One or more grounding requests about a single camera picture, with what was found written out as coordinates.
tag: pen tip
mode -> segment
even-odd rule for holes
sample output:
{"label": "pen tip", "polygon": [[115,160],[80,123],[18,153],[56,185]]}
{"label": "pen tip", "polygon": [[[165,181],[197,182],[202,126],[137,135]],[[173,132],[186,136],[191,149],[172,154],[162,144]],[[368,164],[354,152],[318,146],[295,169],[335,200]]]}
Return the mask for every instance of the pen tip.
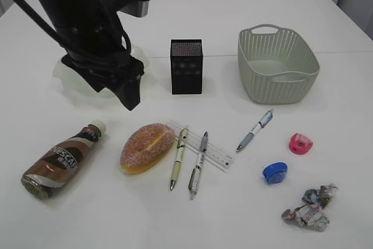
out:
{"label": "pen tip", "polygon": [[170,191],[172,191],[174,189],[175,183],[176,183],[175,180],[171,180],[171,182],[170,182]]}

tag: pink pencil sharpener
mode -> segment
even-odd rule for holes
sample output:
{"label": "pink pencil sharpener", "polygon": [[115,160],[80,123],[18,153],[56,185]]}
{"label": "pink pencil sharpener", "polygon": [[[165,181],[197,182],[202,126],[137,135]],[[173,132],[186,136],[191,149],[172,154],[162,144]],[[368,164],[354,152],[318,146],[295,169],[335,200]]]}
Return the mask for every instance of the pink pencil sharpener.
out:
{"label": "pink pencil sharpener", "polygon": [[289,148],[290,150],[297,154],[306,154],[313,146],[313,142],[303,134],[294,134],[291,137]]}

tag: crumpled paper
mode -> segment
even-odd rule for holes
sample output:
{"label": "crumpled paper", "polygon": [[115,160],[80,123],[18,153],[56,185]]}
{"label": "crumpled paper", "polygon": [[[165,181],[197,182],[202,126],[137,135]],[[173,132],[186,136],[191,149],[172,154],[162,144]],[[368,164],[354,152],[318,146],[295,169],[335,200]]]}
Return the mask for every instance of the crumpled paper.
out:
{"label": "crumpled paper", "polygon": [[337,190],[334,184],[322,185],[318,190],[306,190],[302,197],[306,204],[294,210],[285,210],[281,215],[282,219],[297,222],[301,227],[306,226],[318,232],[324,231],[330,221],[322,209],[328,205]]}

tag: white bottle cap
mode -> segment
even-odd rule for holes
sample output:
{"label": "white bottle cap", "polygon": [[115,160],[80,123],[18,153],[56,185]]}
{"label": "white bottle cap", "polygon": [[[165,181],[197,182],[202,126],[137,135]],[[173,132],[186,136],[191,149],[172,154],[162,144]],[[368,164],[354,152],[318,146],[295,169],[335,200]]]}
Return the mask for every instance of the white bottle cap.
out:
{"label": "white bottle cap", "polygon": [[101,134],[104,134],[106,132],[106,125],[100,120],[93,120],[90,124],[98,128]]}

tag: blue pen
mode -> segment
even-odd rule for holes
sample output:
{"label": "blue pen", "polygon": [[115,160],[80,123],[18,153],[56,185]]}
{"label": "blue pen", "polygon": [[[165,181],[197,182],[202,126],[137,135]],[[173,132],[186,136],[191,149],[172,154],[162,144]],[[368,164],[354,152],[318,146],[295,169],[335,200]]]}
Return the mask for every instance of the blue pen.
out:
{"label": "blue pen", "polygon": [[243,148],[249,144],[250,141],[254,138],[254,136],[269,123],[270,120],[273,118],[273,109],[269,110],[263,118],[252,128],[252,130],[246,135],[244,140],[238,145],[236,153],[241,151]]}

